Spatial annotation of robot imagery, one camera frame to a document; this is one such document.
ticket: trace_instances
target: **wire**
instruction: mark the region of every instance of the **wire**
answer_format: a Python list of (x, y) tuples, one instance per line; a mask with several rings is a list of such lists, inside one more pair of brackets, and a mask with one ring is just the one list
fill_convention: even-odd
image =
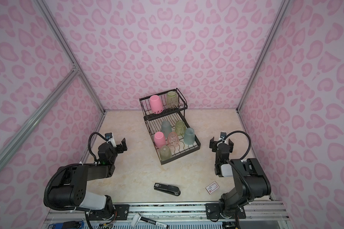
[(217, 142), (215, 143), (215, 147), (218, 147), (218, 143), (221, 142), (221, 141), (223, 141), (223, 140), (217, 141)]
[(98, 162), (98, 159), (97, 159), (96, 155), (94, 155), (94, 153), (92, 152), (92, 149), (91, 149), (91, 141), (92, 141), (93, 135), (98, 135), (98, 136), (100, 136), (101, 138), (103, 138), (103, 140), (105, 140), (105, 141), (108, 141), (108, 140), (107, 140), (104, 136), (102, 136), (100, 133), (98, 133), (98, 132), (93, 132), (93, 133), (91, 133), (91, 135), (89, 136), (89, 139), (88, 139), (88, 151), (89, 151), (89, 153), (93, 156), (94, 162)]
[(223, 140), (225, 141), (226, 139), (228, 139), (228, 137), (229, 137), (230, 135), (233, 135), (233, 134), (235, 134), (235, 133), (242, 133), (242, 134), (246, 135), (246, 137), (247, 137), (247, 139), (248, 139), (248, 148), (247, 148), (247, 150), (246, 150), (246, 153), (240, 158), (240, 160), (242, 160), (243, 158), (245, 158), (245, 157), (247, 156), (248, 152), (249, 152), (250, 149), (251, 149), (251, 138), (250, 138), (250, 136), (249, 136), (246, 132), (243, 132), (243, 131), (233, 131), (233, 132), (227, 134), (227, 136), (226, 136)]
[(239, 226), (239, 208), (236, 208), (236, 212), (234, 214), (234, 224), (236, 225), (237, 229), (241, 229), (241, 227)]
[(215, 219), (215, 220), (212, 220), (211, 218), (210, 218), (210, 216), (211, 216), (211, 214), (213, 214), (213, 213), (216, 213), (216, 211), (212, 211), (210, 214), (209, 214), (209, 219), (210, 219), (210, 221), (211, 222), (218, 222), (218, 220), (219, 220), (219, 215), (218, 215), (218, 218), (217, 219)]
[(241, 181), (245, 184), (246, 188), (248, 189), (248, 193), (250, 194), (250, 199), (247, 200), (248, 202), (252, 202), (255, 199), (255, 196), (253, 195), (252, 189), (250, 187), (250, 185), (247, 183), (245, 177), (243, 176), (243, 174), (241, 173), (241, 171), (230, 161), (230, 160), (226, 160), (226, 162), (228, 164), (230, 164), (234, 170), (236, 170), (236, 172), (239, 175), (239, 178), (241, 179)]
[(116, 218), (117, 218), (117, 211), (115, 210), (115, 213), (113, 214), (115, 217), (113, 218), (113, 220), (111, 220), (110, 222), (108, 222), (108, 223), (104, 223), (102, 226), (108, 226), (108, 225), (110, 225), (111, 223), (113, 223), (115, 220), (116, 220)]
[(91, 222), (89, 221), (87, 211), (85, 211), (84, 214), (85, 214), (85, 220), (87, 221), (89, 229), (93, 229)]
[[(44, 191), (44, 196), (43, 196), (43, 204), (45, 204), (46, 207), (49, 207), (53, 210), (56, 210), (56, 211), (68, 211), (68, 210), (74, 210), (74, 207), (58, 207), (58, 206), (55, 206), (53, 204), (51, 204), (50, 200), (49, 200), (49, 194), (50, 194), (50, 191), (51, 191), (51, 185), (52, 185), (52, 182), (56, 179), (56, 177), (62, 173), (63, 171), (65, 171), (66, 169), (68, 168), (71, 168), (71, 167), (75, 167), (75, 166), (80, 166), (82, 164), (68, 164), (67, 166), (64, 166), (64, 167), (61, 167), (59, 168), (59, 170), (50, 178), (50, 180), (48, 181), (47, 185), (46, 185), (46, 188), (45, 188), (45, 191)], [(76, 210), (78, 211), (89, 211), (90, 209), (88, 208), (83, 208), (83, 207), (76, 207)]]

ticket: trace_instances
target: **cup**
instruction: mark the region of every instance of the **cup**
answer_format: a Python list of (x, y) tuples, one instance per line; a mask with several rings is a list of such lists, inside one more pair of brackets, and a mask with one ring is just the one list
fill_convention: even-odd
[(187, 128), (183, 136), (183, 142), (186, 145), (192, 145), (195, 142), (195, 131), (193, 128)]
[(178, 96), (175, 91), (167, 92), (166, 103), (168, 108), (178, 107)]
[(174, 127), (174, 131), (177, 135), (183, 135), (186, 131), (185, 123), (181, 120), (177, 121), (176, 126)]
[(164, 134), (162, 132), (158, 131), (155, 133), (154, 143), (156, 144), (157, 148), (161, 148), (166, 144), (166, 139), (164, 138)]
[(170, 148), (167, 145), (163, 145), (159, 150), (159, 156), (161, 160), (167, 160), (172, 157)]
[(164, 134), (165, 138), (168, 138), (168, 135), (172, 132), (172, 126), (169, 121), (162, 122), (161, 132)]
[(168, 144), (174, 147), (178, 147), (180, 140), (178, 140), (178, 135), (175, 132), (170, 132), (168, 135)]
[(158, 95), (152, 95), (150, 97), (150, 108), (155, 114), (160, 114), (163, 111), (163, 103)]

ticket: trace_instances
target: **green glass cup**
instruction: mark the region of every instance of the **green glass cup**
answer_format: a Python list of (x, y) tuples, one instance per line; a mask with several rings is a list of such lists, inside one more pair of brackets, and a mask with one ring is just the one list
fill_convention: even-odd
[(175, 91), (167, 92), (166, 103), (168, 108), (178, 107), (178, 95)]
[(167, 145), (164, 145), (159, 150), (159, 156), (161, 160), (167, 160), (172, 157), (170, 148)]
[(184, 135), (186, 131), (186, 125), (183, 121), (179, 120), (176, 122), (176, 126), (174, 127), (174, 131), (177, 135)]

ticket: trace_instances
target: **blue device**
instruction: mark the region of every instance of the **blue device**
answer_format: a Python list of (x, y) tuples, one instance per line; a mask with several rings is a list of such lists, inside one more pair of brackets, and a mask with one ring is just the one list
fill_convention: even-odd
[(50, 224), (47, 229), (83, 229), (83, 221), (69, 221), (63, 223)]

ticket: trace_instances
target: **stapler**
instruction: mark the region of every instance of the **stapler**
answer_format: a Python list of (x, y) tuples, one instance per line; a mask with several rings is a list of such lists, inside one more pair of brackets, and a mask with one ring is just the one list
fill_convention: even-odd
[(174, 196), (179, 196), (181, 194), (181, 191), (178, 187), (166, 184), (155, 183), (154, 190), (165, 192)]

